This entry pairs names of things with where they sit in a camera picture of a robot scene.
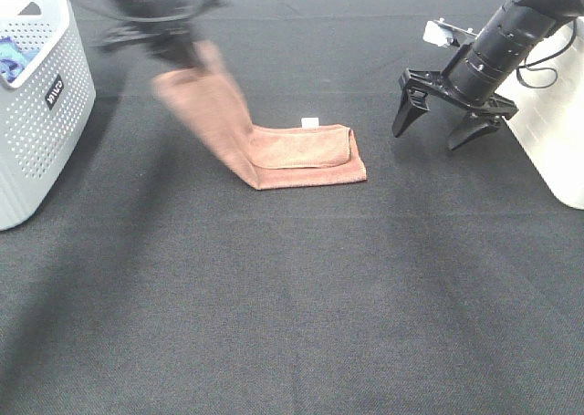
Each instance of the laundry basket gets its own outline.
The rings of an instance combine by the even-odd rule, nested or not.
[[[0,230],[28,219],[85,127],[95,89],[68,0],[0,0],[0,36],[39,49],[11,83],[0,75]]]

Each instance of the blue object in basket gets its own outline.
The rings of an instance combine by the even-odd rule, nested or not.
[[[24,52],[11,37],[0,38],[0,72],[8,82],[14,82],[39,50]]]

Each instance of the black fabric surface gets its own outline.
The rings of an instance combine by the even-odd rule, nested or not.
[[[86,0],[105,8],[107,0]],[[584,413],[584,213],[508,129],[391,136],[404,68],[503,0],[238,0],[202,29],[255,123],[341,122],[363,184],[257,192],[152,98],[168,69],[92,47],[98,90],[39,212],[0,234],[0,413]]]

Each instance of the brown towel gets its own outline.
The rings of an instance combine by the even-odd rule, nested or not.
[[[155,94],[229,169],[258,190],[367,179],[351,129],[269,129],[252,123],[245,99],[209,42],[197,44],[208,70],[175,70]]]

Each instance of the towel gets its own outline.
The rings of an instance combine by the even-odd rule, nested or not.
[[[8,82],[14,82],[30,61],[38,54],[38,49],[27,52],[9,36],[0,38],[0,72]]]
[[[267,190],[367,179],[350,128],[339,124],[315,129],[255,125],[217,47],[210,42],[196,45],[207,69],[159,75],[152,81],[154,93],[244,182]]]

